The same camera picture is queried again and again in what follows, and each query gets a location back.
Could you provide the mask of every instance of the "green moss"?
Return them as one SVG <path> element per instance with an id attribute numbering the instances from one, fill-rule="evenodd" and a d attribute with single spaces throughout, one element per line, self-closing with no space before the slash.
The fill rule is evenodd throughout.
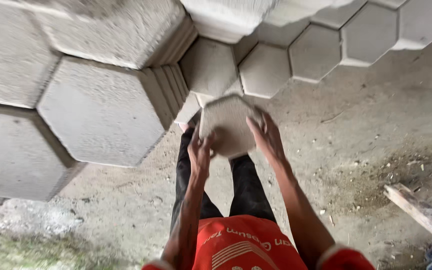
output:
<path id="1" fill-rule="evenodd" d="M 61 270 L 120 270 L 130 266 L 112 253 L 109 249 L 93 248 L 73 236 L 50 239 L 0 234 L 0 270 L 51 267 Z"/>

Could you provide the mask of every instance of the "hand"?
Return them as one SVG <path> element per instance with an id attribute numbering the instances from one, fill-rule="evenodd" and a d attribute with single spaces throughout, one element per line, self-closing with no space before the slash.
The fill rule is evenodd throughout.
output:
<path id="1" fill-rule="evenodd" d="M 215 133 L 212 132 L 207 138 L 199 140 L 199 124 L 192 134 L 191 142 L 188 146 L 189 160 L 191 161 L 191 176 L 195 180 L 203 180 L 209 177 L 209 162 L 211 156 L 209 150 L 215 141 Z"/>
<path id="2" fill-rule="evenodd" d="M 261 127 L 250 117 L 246 117 L 246 123 L 254 135 L 256 146 L 261 149 L 268 162 L 274 167 L 276 164 L 286 161 L 283 143 L 281 142 L 278 126 L 276 126 L 271 116 L 265 111 L 260 111 L 262 114 Z"/>

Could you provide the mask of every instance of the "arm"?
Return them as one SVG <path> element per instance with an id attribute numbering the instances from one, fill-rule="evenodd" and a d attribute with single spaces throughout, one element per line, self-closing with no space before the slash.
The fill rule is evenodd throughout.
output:
<path id="1" fill-rule="evenodd" d="M 176 270 L 191 269 L 195 262 L 199 214 L 205 183 L 209 177 L 211 161 L 209 149 L 213 142 L 214 134 L 200 142 L 198 125 L 188 146 L 191 160 L 189 185 L 173 232 L 161 255 L 161 260 L 166 261 Z"/>
<path id="2" fill-rule="evenodd" d="M 334 245 L 333 237 L 311 208 L 308 198 L 293 175 L 285 157 L 278 127 L 268 113 L 262 112 L 263 125 L 247 118 L 256 145 L 273 167 L 286 206 L 294 243 L 309 270 L 316 267 L 321 255 Z"/>

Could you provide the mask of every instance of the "sleeve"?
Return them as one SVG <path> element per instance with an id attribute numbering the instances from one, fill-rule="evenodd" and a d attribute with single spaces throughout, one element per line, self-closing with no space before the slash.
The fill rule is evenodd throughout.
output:
<path id="1" fill-rule="evenodd" d="M 374 270 L 375 267 L 360 252 L 341 244 L 326 250 L 316 265 L 317 270 Z"/>
<path id="2" fill-rule="evenodd" d="M 166 261 L 153 260 L 143 265 L 141 270 L 174 270 L 174 268 Z"/>

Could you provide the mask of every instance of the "dust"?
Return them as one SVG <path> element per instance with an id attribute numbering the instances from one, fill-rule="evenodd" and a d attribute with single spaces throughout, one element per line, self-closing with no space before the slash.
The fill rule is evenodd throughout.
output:
<path id="1" fill-rule="evenodd" d="M 333 186 L 328 207 L 333 211 L 357 216 L 373 215 L 391 201 L 383 194 L 384 185 L 402 183 L 414 192 L 432 187 L 432 143 L 421 146 L 406 143 L 375 164 L 354 161 L 352 169 L 329 172 L 327 180 Z M 340 191 L 350 191 L 353 198 L 342 197 Z"/>

